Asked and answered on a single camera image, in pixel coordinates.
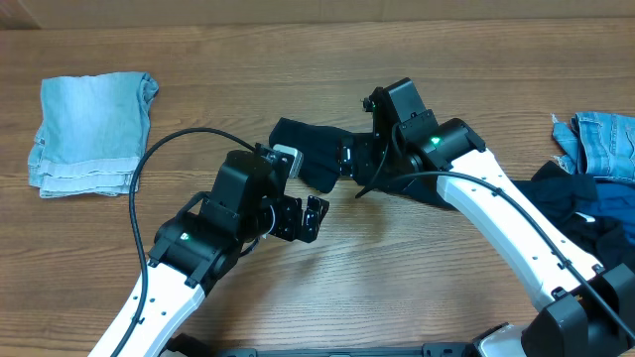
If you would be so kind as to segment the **black t-shirt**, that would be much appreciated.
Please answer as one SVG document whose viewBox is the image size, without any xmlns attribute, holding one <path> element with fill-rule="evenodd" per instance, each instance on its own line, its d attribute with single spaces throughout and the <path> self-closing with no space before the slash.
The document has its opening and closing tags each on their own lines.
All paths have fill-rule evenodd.
<svg viewBox="0 0 635 357">
<path fill-rule="evenodd" d="M 343 136 L 351 133 L 331 126 L 310 125 L 300 121 L 282 117 L 271 134 L 269 145 L 284 145 L 299 150 L 303 155 L 300 178 L 310 187 L 329 193 L 336 182 L 345 177 L 340 174 L 339 141 Z M 389 194 L 407 196 L 416 201 L 453 209 L 453 206 L 443 201 L 440 196 L 420 180 L 408 183 L 401 182 L 398 186 L 387 184 L 388 175 L 383 172 L 375 188 Z"/>
</svg>

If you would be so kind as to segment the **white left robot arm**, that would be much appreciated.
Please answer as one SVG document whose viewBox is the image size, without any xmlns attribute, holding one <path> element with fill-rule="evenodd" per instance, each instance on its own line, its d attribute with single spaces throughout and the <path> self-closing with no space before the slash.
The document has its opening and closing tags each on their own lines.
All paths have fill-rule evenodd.
<svg viewBox="0 0 635 357">
<path fill-rule="evenodd" d="M 246 243 L 273 235 L 312 243 L 326 200 L 228 189 L 201 191 L 137 249 L 140 277 L 89 357 L 153 357 L 196 311 L 217 282 L 248 254 Z"/>
</svg>

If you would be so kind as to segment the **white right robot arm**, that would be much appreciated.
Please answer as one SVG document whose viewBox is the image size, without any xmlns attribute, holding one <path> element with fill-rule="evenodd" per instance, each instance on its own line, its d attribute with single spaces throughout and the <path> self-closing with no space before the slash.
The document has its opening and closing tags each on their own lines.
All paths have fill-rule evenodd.
<svg viewBox="0 0 635 357">
<path fill-rule="evenodd" d="M 634 274 L 605 268 L 559 231 L 507 178 L 484 141 L 462 120 L 421 117 L 379 124 L 369 138 L 341 138 L 350 176 L 383 173 L 367 189 L 430 179 L 508 264 L 537 312 L 527 325 L 503 323 L 463 348 L 465 356 L 619 356 L 634 347 Z"/>
</svg>

